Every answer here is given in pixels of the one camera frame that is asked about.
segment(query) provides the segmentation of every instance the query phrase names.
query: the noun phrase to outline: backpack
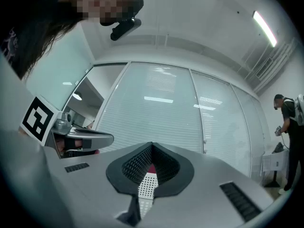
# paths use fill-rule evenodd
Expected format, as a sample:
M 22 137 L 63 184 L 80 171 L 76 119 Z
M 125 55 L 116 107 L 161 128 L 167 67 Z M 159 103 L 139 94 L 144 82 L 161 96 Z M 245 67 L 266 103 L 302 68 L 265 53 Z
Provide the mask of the backpack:
M 294 102 L 294 109 L 289 109 L 295 112 L 294 117 L 290 117 L 290 119 L 296 121 L 299 126 L 304 126 L 304 96 L 300 94 L 296 99 L 292 100 L 284 100 L 285 102 Z

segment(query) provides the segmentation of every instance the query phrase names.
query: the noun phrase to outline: air vent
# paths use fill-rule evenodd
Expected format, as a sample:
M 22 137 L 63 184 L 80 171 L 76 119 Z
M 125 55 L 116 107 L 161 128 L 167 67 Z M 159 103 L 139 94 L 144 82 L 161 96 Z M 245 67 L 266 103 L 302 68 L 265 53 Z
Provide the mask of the air vent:
M 288 44 L 286 42 L 282 43 L 279 47 L 273 51 L 270 57 L 275 61 L 282 53 L 286 51 Z
M 266 60 L 266 62 L 261 66 L 261 68 L 258 70 L 258 72 L 256 73 L 256 76 L 258 78 L 261 78 L 264 75 L 264 73 L 267 71 L 269 66 L 272 64 L 272 62 L 273 62 L 272 58 L 269 57 Z
M 86 167 L 89 167 L 88 163 L 81 163 L 81 164 L 77 164 L 77 165 L 66 166 L 65 169 L 69 173 L 69 172 L 77 171 L 77 170 L 80 170 L 80 169 L 83 169 Z
M 220 188 L 226 194 L 232 205 L 236 208 L 245 222 L 250 221 L 261 210 L 242 192 L 242 190 L 233 182 L 220 185 Z

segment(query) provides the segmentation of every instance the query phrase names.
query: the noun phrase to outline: man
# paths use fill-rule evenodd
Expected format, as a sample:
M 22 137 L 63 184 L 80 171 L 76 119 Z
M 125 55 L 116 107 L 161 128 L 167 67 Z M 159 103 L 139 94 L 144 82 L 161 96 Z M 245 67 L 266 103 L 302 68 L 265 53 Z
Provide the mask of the man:
M 288 180 L 284 189 L 279 190 L 279 194 L 283 194 L 291 188 L 299 161 L 301 164 L 301 173 L 304 173 L 303 149 L 301 148 L 301 138 L 304 131 L 302 126 L 299 126 L 295 120 L 291 119 L 295 117 L 294 105 L 293 99 L 286 98 L 282 95 L 276 95 L 274 98 L 274 108 L 281 108 L 284 119 L 283 127 L 278 132 L 277 136 L 280 136 L 284 132 L 288 132 L 290 139 Z

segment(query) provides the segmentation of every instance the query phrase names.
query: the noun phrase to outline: black camera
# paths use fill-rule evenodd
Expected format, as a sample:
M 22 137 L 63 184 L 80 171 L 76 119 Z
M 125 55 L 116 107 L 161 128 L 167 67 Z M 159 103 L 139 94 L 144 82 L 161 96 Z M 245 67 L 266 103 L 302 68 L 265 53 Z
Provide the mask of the black camera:
M 111 40 L 116 41 L 126 36 L 142 24 L 140 19 L 127 19 L 119 22 L 119 25 L 112 29 Z

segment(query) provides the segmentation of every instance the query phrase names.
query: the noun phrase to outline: white table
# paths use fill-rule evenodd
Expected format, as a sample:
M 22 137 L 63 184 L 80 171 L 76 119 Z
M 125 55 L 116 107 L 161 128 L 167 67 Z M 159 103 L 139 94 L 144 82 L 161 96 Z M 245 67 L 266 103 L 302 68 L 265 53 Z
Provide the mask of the white table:
M 288 166 L 289 150 L 284 149 L 280 153 L 273 153 L 273 150 L 266 151 L 262 156 L 261 173 L 266 171 L 274 171 L 273 180 L 265 185 L 266 188 L 278 188 L 280 185 L 276 182 L 277 171 L 282 171 Z

